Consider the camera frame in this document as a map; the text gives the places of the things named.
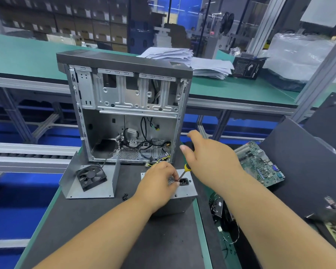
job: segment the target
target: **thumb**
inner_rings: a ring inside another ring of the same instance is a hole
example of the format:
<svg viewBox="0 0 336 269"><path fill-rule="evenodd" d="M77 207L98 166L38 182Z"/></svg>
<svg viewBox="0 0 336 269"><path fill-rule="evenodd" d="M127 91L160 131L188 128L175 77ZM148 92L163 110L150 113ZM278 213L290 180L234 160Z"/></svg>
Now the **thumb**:
<svg viewBox="0 0 336 269"><path fill-rule="evenodd" d="M175 181L175 182L173 182L171 185L169 185L169 191L170 191L170 196L172 196L174 193L175 193L175 191L178 189L178 187L179 187L179 184L180 184L180 182L179 181Z"/></svg>
<svg viewBox="0 0 336 269"><path fill-rule="evenodd" d="M181 145L180 149L182 150L182 153L184 155L184 157L187 160L187 163L190 166L193 166L195 164L195 162L197 161L197 159L195 158L195 154L192 151L192 149L190 149L188 146L186 145Z"/></svg>

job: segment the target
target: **green tabletop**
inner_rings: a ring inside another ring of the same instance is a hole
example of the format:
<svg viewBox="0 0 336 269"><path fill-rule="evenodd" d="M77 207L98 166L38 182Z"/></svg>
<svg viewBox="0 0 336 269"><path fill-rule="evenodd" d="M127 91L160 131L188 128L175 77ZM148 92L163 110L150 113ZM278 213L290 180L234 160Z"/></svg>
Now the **green tabletop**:
<svg viewBox="0 0 336 269"><path fill-rule="evenodd" d="M66 80L66 76L58 71L56 53L80 48L74 45L0 35L0 73ZM336 84L330 86L317 100L315 106L319 106L332 91L336 91ZM225 80L193 77L190 94L214 96L224 100L238 99L288 105L295 105L294 100L298 95L297 92L279 90L260 78L254 81L232 77L227 77Z"/></svg>

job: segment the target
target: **screwdriver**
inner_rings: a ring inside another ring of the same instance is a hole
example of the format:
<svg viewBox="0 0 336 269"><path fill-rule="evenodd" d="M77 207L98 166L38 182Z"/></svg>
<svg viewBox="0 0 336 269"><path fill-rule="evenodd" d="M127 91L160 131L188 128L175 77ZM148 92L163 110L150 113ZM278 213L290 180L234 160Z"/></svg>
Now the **screwdriver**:
<svg viewBox="0 0 336 269"><path fill-rule="evenodd" d="M192 149L192 151L194 152L194 144L192 142L186 142L185 143L186 146L188 146L190 149ZM192 169L190 168L189 164L186 163L184 165L184 172L182 173L182 175L179 177L179 181L181 180L181 178L185 175L186 172L190 172L192 171Z"/></svg>

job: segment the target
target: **person's left hand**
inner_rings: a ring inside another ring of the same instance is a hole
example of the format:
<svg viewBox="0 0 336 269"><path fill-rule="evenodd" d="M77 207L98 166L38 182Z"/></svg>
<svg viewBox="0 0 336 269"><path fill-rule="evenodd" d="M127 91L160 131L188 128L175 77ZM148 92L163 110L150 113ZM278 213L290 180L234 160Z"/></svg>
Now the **person's left hand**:
<svg viewBox="0 0 336 269"><path fill-rule="evenodd" d="M176 182L168 185L169 177L173 176ZM139 183L133 197L147 205L151 212L163 207L175 193L179 186L177 170L168 162L154 164Z"/></svg>

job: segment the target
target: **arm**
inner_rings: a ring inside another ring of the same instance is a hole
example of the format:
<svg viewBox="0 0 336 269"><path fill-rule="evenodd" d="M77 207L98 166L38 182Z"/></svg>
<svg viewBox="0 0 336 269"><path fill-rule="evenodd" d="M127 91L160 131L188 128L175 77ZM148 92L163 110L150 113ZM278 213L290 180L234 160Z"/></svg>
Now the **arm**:
<svg viewBox="0 0 336 269"><path fill-rule="evenodd" d="M181 150L193 173L224 198L263 268L336 268L336 249L247 174L231 148L188 136L195 152Z"/></svg>
<svg viewBox="0 0 336 269"><path fill-rule="evenodd" d="M120 268L152 213L164 206L179 182L167 162L153 165L134 196L104 214L35 268Z"/></svg>

